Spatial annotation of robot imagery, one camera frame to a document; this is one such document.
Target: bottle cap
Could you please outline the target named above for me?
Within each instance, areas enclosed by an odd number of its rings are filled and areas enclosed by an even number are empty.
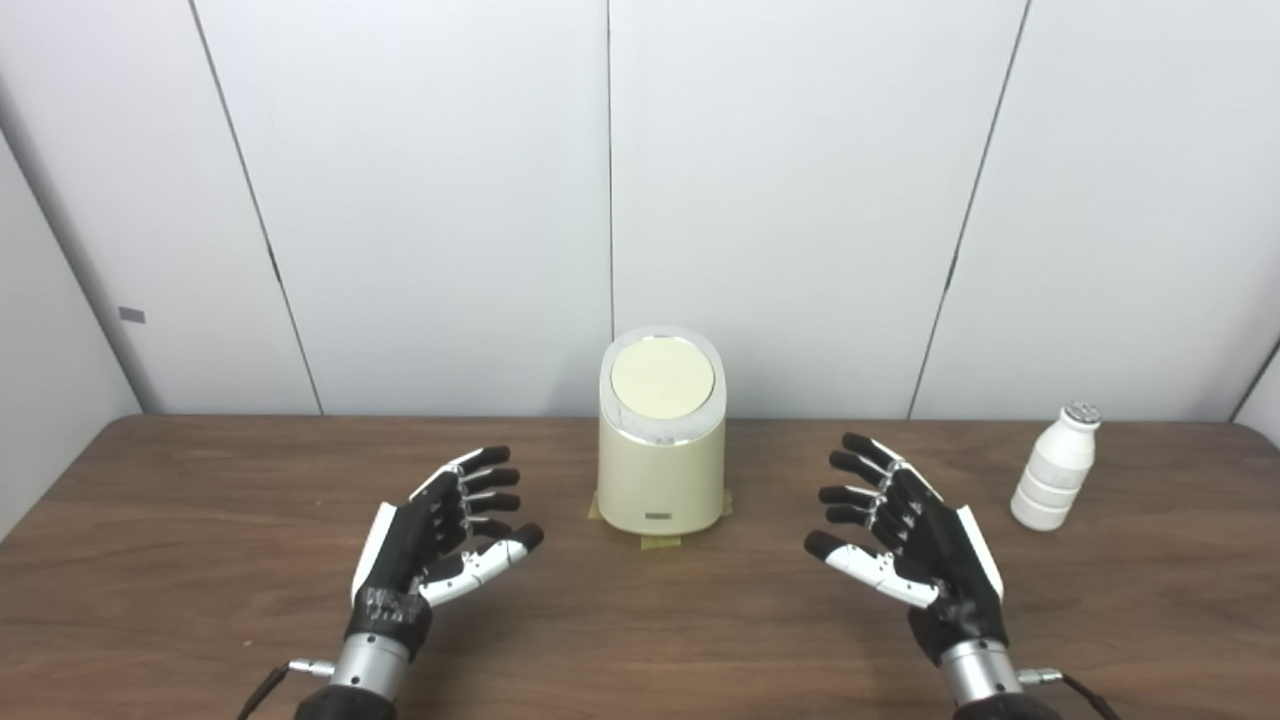
[[[1082,425],[1097,425],[1102,421],[1102,413],[1097,407],[1079,400],[1068,402],[1062,413]]]

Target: panel seam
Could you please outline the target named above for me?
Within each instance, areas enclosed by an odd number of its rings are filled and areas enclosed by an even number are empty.
[[[618,338],[617,284],[613,272],[613,0],[604,3],[605,140],[609,163],[609,342]]]
[[[227,104],[227,94],[223,92],[223,81],[218,77],[218,67],[214,65],[214,54],[209,49],[209,38],[205,36],[205,23],[200,19],[200,10],[196,0],[187,0],[191,8],[191,17],[196,22],[196,33],[200,36],[200,46],[205,51],[205,61],[209,63],[209,74],[214,78],[214,88],[218,91],[218,102],[223,108],[223,117],[227,119],[227,128],[232,135],[232,145],[236,147],[236,158],[239,161],[241,173],[244,177],[244,186],[248,188],[250,201],[253,204],[253,215],[257,218],[259,231],[262,233],[262,243],[266,246],[266,256],[271,263],[271,272],[275,273],[275,282],[280,286],[280,297],[284,300],[284,310],[289,315],[289,325],[293,328],[293,340],[298,343],[298,354],[302,356],[302,368],[307,373],[307,382],[311,384],[311,395],[316,401],[316,410],[324,415],[324,402],[320,401],[320,391],[316,388],[315,373],[311,372],[311,361],[307,359],[307,348],[302,343],[302,333],[298,332],[298,320],[293,314],[293,305],[289,302],[289,292],[284,288],[284,277],[280,266],[275,261],[275,250],[271,247],[271,236],[266,232],[266,220],[262,218],[262,208],[257,201],[257,191],[253,188],[253,179],[248,173],[248,163],[244,161],[244,151],[241,147],[239,133],[236,132],[236,122],[232,120],[230,106]]]
[[[1014,63],[1018,60],[1018,49],[1023,44],[1023,29],[1027,28],[1027,17],[1032,10],[1032,0],[1023,5],[1023,17],[1018,22],[1018,33],[1014,36],[1014,47],[1009,53],[1009,64],[1005,67],[1005,78],[1000,83],[1000,95],[996,97],[996,109],[991,114],[991,126],[987,128],[987,140],[982,145],[982,156],[978,159],[978,170],[973,177],[973,186],[969,188],[969,202],[964,209],[964,218],[960,220],[960,233],[956,236],[955,250],[951,252],[951,266],[947,269],[947,278],[942,284],[942,293],[938,297],[938,307],[933,314],[933,325],[929,328],[929,340],[924,346],[924,357],[920,359],[920,372],[915,377],[915,389],[911,391],[911,404],[906,409],[906,419],[915,414],[915,401],[920,396],[920,386],[924,384],[924,372],[929,366],[929,354],[933,351],[933,340],[938,333],[938,320],[942,319],[942,307],[946,305],[947,293],[951,290],[951,281],[960,263],[960,247],[964,245],[965,231],[969,229],[969,217],[973,214],[973,202],[978,196],[978,186],[982,183],[982,172],[987,167],[987,154],[991,151],[991,138],[996,135],[996,124],[1000,122],[1000,110],[1005,105],[1005,92],[1009,90],[1009,78],[1014,74]]]

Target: cream trash can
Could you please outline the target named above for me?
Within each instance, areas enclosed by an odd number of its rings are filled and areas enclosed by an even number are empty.
[[[631,331],[600,365],[600,515],[641,536],[682,536],[724,506],[724,366],[684,328]]]

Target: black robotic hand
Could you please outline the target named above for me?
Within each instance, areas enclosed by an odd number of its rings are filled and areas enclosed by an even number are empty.
[[[884,552],[814,530],[805,550],[877,591],[909,603],[916,644],[943,670],[956,719],[1057,720],[1057,714],[1021,694],[1001,615],[1004,582],[968,506],[948,507],[910,462],[854,433],[832,466],[854,473],[861,486],[824,487],[827,519],[870,530]]]
[[[381,503],[351,585],[352,612],[337,662],[293,660],[275,669],[250,697],[241,719],[289,670],[328,678],[298,706],[296,720],[394,720],[394,700],[431,626],[431,611],[502,574],[543,541],[534,524],[512,530],[481,516],[518,510],[515,495],[492,488],[520,482],[498,468],[507,447],[483,447],[438,469],[403,505]],[[490,542],[462,551],[468,538]]]

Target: round lid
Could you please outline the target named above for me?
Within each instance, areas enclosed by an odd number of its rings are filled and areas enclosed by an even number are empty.
[[[609,382],[618,400],[634,413],[673,420],[707,402],[716,387],[716,370],[687,340],[646,337],[622,348]]]
[[[1069,402],[1062,411],[1066,413],[1068,418],[1084,425],[1097,425],[1102,421],[1102,413],[1098,413],[1097,407],[1079,400]]]

